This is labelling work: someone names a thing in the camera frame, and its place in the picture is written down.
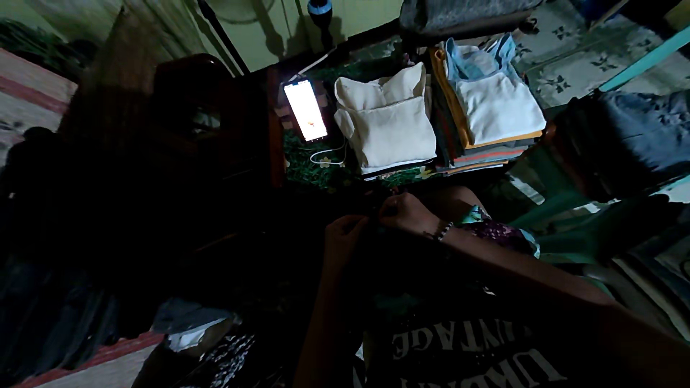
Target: patterned cloth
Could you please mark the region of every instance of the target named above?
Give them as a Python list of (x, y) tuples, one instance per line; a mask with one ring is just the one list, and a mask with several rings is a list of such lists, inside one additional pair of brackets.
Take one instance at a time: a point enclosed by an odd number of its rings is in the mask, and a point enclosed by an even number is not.
[(478, 205), (473, 206), (462, 219), (454, 224), (479, 238), (493, 240), (504, 248), (539, 258), (539, 246), (531, 234), (492, 220)]

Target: phone screen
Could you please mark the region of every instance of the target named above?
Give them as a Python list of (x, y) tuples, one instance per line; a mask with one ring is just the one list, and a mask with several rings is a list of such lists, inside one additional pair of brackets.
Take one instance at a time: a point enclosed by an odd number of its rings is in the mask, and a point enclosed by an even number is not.
[(326, 125), (324, 125), (321, 110), (309, 80), (305, 79), (296, 84), (285, 85), (284, 90), (304, 140), (309, 142), (326, 136), (328, 134)]

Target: stack of folded clothes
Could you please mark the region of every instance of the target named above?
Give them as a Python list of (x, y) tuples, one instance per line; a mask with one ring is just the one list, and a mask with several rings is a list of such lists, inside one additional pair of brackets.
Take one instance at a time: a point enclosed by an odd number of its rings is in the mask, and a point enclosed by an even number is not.
[(485, 50), (457, 46), (452, 39), (440, 46), (429, 49), (437, 171), (498, 167), (519, 157), (542, 135), (546, 120), (511, 65), (512, 36)]
[(368, 83), (344, 77), (335, 81), (335, 122), (355, 151), (364, 179), (436, 157), (426, 79), (419, 63)]

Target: folded clothes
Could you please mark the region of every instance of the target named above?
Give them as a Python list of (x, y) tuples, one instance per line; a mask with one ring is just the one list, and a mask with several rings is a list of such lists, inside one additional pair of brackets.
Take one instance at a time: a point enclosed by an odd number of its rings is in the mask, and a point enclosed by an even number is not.
[(470, 168), (470, 169), (468, 169), (468, 170), (455, 171), (454, 173), (446, 173), (445, 176), (449, 177), (449, 176), (455, 175), (455, 174), (469, 173), (469, 172), (471, 172), (471, 171), (485, 170), (485, 169), (487, 169), (487, 168), (503, 167), (503, 166), (505, 166), (506, 164), (508, 164), (508, 162), (496, 163), (496, 164), (492, 164), (492, 165), (490, 165), (490, 166), (475, 167), (475, 168)]
[(453, 161), (453, 165), (455, 167), (462, 167), (477, 163), (487, 163), (495, 162), (498, 160), (515, 159), (516, 157), (522, 155), (522, 153), (528, 148), (528, 146), (515, 148), (497, 147), (497, 149), (489, 150), (486, 153), (459, 157)]
[(470, 148), (468, 150), (465, 150), (464, 156), (469, 156), (469, 155), (479, 155), (487, 152), (493, 152), (493, 151), (498, 151), (496, 148), (505, 148), (506, 151), (509, 151), (512, 148), (518, 148), (518, 147), (527, 147), (529, 148), (530, 146), (534, 145), (537, 141), (534, 138), (531, 139), (521, 139), (521, 140), (511, 140), (509, 142), (502, 142), (502, 143), (494, 143), (494, 144), (489, 144), (488, 146), (481, 146), (481, 147), (476, 147), (476, 148)]
[(481, 168), (498, 167), (498, 166), (502, 166), (504, 164), (508, 164), (508, 162), (509, 162), (509, 160), (499, 160), (496, 162), (475, 163), (475, 164), (470, 164), (469, 166), (450, 168), (450, 169), (444, 170), (442, 172), (443, 172), (443, 174), (450, 175), (450, 174), (454, 174), (454, 173), (480, 170)]
[(505, 137), (504, 139), (498, 139), (495, 141), (491, 142), (485, 142), (481, 144), (471, 144), (470, 143), (470, 134), (469, 134), (469, 129), (467, 126), (467, 119), (465, 117), (464, 111), (462, 110), (462, 107), (460, 106), (460, 103), (457, 99), (457, 95), (451, 88), (450, 84), (448, 83), (448, 79), (445, 77), (443, 74), (443, 63), (446, 59), (446, 54), (443, 50), (439, 48), (429, 48), (429, 55), (431, 56), (431, 65), (433, 69), (433, 75), (435, 76), (439, 87), (441, 88), (441, 91), (443, 92), (443, 96), (445, 96), (444, 101), (438, 101), (437, 104), (441, 109), (441, 112), (443, 113), (444, 111), (449, 111), (451, 114), (451, 117), (453, 119), (453, 125), (455, 127), (455, 130), (457, 131), (457, 134), (460, 138), (460, 146), (462, 147), (461, 150), (457, 150), (459, 153), (465, 153), (467, 150), (470, 150), (472, 148), (479, 148), (479, 147), (484, 147), (484, 146), (489, 146), (492, 144), (500, 144), (504, 142), (512, 142), (515, 140), (522, 140), (522, 139), (534, 139), (536, 137), (540, 137), (542, 135), (542, 129), (546, 126), (546, 123), (544, 122), (544, 126), (540, 130), (536, 130), (532, 133), (527, 133), (524, 135), (517, 135), (517, 136), (509, 136)]
[(436, 136), (426, 115), (423, 64), (393, 77), (335, 82), (335, 122), (355, 151), (362, 173), (436, 156)]
[(448, 82), (462, 107), (471, 144), (502, 141), (546, 127), (544, 115), (510, 61), (515, 42), (505, 34), (487, 50), (446, 42)]

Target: white cable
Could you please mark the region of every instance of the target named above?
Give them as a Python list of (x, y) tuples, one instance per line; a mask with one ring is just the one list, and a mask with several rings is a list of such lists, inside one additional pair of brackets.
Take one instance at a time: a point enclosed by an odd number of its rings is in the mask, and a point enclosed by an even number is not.
[[(325, 151), (319, 151), (319, 152), (317, 152), (317, 153), (313, 153), (313, 154), (309, 157), (309, 161), (312, 162), (312, 163), (315, 163), (315, 164), (343, 164), (343, 163), (345, 163), (345, 158), (347, 157), (347, 147), (345, 147), (345, 145), (347, 145), (347, 139), (345, 139), (345, 136), (343, 136), (343, 145), (342, 145), (342, 146), (340, 146), (340, 147), (338, 147), (338, 148), (331, 149), (331, 150), (325, 150)], [(313, 159), (314, 156), (319, 155), (320, 153), (327, 153), (327, 152), (331, 152), (331, 151), (338, 151), (339, 149), (342, 149), (343, 147), (345, 148), (345, 153), (343, 154), (343, 160), (342, 160), (342, 162), (317, 162), (317, 161), (315, 161), (315, 160)]]
[(329, 56), (333, 51), (335, 51), (335, 47), (334, 47), (334, 48), (331, 48), (331, 51), (328, 51), (323, 57), (319, 58), (319, 59), (318, 59), (316, 62), (314, 62), (313, 64), (311, 64), (311, 65), (309, 65), (309, 66), (303, 68), (302, 70), (298, 71), (297, 74), (293, 75), (293, 77), (290, 78), (290, 80), (289, 80), (288, 82), (294, 81), (295, 78), (297, 78), (298, 76), (302, 75), (302, 73), (304, 73), (305, 71), (307, 71), (307, 70), (311, 69), (312, 67), (314, 67), (314, 66), (320, 64), (320, 63), (321, 63), (325, 58), (327, 58), (327, 56)]

